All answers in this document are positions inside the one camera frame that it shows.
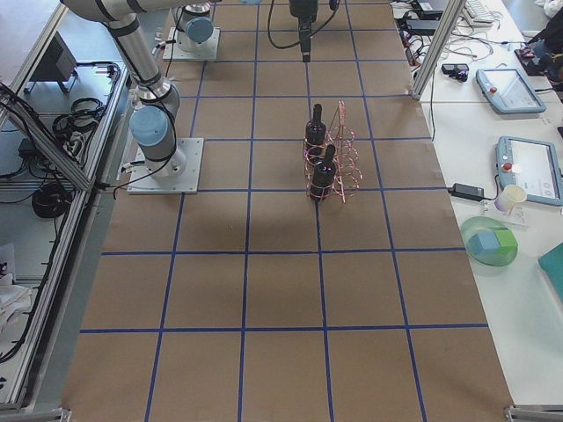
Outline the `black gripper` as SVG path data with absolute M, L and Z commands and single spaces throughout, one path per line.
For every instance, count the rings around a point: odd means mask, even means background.
M 317 0 L 289 0 L 289 13 L 298 18 L 299 46 L 303 62 L 311 61 L 312 20 L 317 18 Z

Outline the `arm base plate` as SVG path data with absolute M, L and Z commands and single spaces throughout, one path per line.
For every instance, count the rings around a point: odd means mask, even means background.
M 215 61 L 218 53 L 220 28 L 215 27 L 209 39 L 202 43 L 190 40 L 183 32 L 171 28 L 169 39 L 176 40 L 174 44 L 167 44 L 163 54 L 165 60 L 183 62 Z
M 196 194 L 201 173 L 204 149 L 203 138 L 179 138 L 172 159 L 161 170 L 162 164 L 146 163 L 140 147 L 135 160 L 142 161 L 131 172 L 132 182 L 127 185 L 130 194 Z

